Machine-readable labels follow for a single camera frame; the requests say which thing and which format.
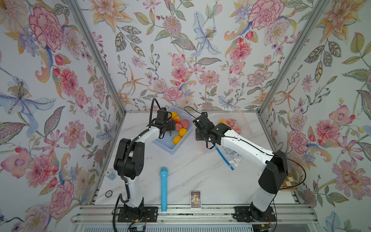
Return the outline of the single poker chip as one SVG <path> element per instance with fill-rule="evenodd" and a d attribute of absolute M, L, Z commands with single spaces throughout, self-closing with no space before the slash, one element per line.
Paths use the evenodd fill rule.
<path fill-rule="evenodd" d="M 113 195 L 113 191 L 112 191 L 112 190 L 108 190 L 108 191 L 105 193 L 105 197 L 106 197 L 106 198 L 110 198 L 110 197 L 112 197 L 112 195 Z"/>

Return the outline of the blue patterned poker chip stack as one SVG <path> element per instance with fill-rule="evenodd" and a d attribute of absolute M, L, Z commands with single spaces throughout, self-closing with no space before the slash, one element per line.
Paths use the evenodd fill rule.
<path fill-rule="evenodd" d="M 109 179 L 109 180 L 114 180 L 116 178 L 116 174 L 115 174 L 115 171 L 112 171 L 111 169 L 107 169 L 105 171 L 105 176 Z"/>

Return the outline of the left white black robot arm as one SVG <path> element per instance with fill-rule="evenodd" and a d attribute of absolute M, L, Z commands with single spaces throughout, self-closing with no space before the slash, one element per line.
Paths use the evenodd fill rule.
<path fill-rule="evenodd" d="M 119 141 L 114 170 L 124 181 L 125 192 L 118 195 L 114 213 L 133 220 L 144 216 L 144 198 L 140 195 L 136 181 L 144 168 L 145 147 L 146 144 L 162 139 L 167 131 L 175 130 L 175 122 L 171 119 L 172 113 L 160 107 L 157 99 L 153 98 L 147 128 L 131 139 L 123 138 Z"/>

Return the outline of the clear blue zip-top bag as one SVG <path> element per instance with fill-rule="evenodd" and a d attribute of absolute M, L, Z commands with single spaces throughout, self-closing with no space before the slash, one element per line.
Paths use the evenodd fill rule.
<path fill-rule="evenodd" d="M 216 150 L 231 170 L 235 170 L 241 164 L 243 157 L 234 150 L 225 146 L 216 146 Z"/>

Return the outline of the blue perforated plastic basket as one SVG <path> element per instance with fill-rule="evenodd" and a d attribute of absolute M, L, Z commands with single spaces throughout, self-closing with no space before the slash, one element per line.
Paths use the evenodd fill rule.
<path fill-rule="evenodd" d="M 190 126 L 187 128 L 187 134 L 179 140 L 177 144 L 173 143 L 173 140 L 175 137 L 179 136 L 179 132 L 174 130 L 174 135 L 170 137 L 169 132 L 167 131 L 162 139 L 156 139 L 153 144 L 158 146 L 159 148 L 165 150 L 169 154 L 174 155 L 177 150 L 180 148 L 180 146 L 185 142 L 185 140 L 193 133 L 193 117 L 188 114 L 184 109 L 180 109 L 177 107 L 170 107 L 169 110 L 170 112 L 176 112 L 177 116 L 181 118 L 181 121 L 184 119 L 189 120 Z"/>

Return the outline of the pink peach with leaf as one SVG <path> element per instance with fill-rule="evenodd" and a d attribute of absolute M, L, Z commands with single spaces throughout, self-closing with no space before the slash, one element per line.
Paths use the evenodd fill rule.
<path fill-rule="evenodd" d="M 234 119 L 228 119 L 228 125 L 233 128 L 236 125 L 236 121 Z"/>

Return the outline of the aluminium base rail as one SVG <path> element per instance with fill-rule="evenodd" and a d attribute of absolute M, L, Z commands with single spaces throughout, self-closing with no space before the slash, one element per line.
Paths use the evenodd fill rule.
<path fill-rule="evenodd" d="M 317 215 L 309 205 L 276 204 L 273 212 L 279 224 L 316 224 Z M 200 210 L 192 210 L 186 205 L 171 205 L 166 212 L 158 212 L 158 224 L 232 224 L 235 205 L 204 205 Z M 114 206 L 81 206 L 71 221 L 73 225 L 111 224 Z"/>

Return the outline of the light blue toy microphone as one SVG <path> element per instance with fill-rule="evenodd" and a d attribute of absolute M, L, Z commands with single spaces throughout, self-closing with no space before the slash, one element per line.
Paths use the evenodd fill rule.
<path fill-rule="evenodd" d="M 161 178 L 161 211 L 167 211 L 167 179 L 168 179 L 168 169 L 166 167 L 162 167 L 160 170 L 160 178 Z"/>

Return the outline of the wooden chessboard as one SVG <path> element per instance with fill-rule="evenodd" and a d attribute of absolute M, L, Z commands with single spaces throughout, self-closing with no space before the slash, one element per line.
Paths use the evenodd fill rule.
<path fill-rule="evenodd" d="M 289 173 L 280 189 L 283 189 L 283 190 L 297 190 L 296 185 L 297 185 L 297 182 L 296 182 L 295 178 L 292 176 L 291 173 Z"/>

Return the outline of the small purple card box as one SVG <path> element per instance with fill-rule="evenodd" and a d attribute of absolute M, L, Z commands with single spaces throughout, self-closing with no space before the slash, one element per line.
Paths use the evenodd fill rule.
<path fill-rule="evenodd" d="M 201 209 L 202 208 L 202 198 L 201 191 L 192 190 L 190 192 L 190 208 L 191 209 Z"/>

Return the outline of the pink peach centre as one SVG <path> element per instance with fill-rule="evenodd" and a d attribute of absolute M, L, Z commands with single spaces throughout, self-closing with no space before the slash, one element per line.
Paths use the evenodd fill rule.
<path fill-rule="evenodd" d="M 183 126 L 181 124 L 179 124 L 179 123 L 175 124 L 175 130 L 176 131 L 180 131 L 182 128 L 183 128 Z"/>

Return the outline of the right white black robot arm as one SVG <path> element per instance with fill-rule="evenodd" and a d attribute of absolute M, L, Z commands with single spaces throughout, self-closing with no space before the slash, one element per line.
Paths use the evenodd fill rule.
<path fill-rule="evenodd" d="M 288 161 L 293 160 L 280 150 L 273 152 L 250 142 L 224 123 L 214 125 L 206 112 L 195 118 L 193 124 L 196 126 L 197 141 L 211 143 L 213 147 L 221 145 L 229 148 L 262 171 L 254 200 L 248 207 L 235 207 L 235 218 L 238 221 L 258 222 L 273 214 L 271 203 L 277 193 L 283 190 L 282 185 L 288 176 Z"/>

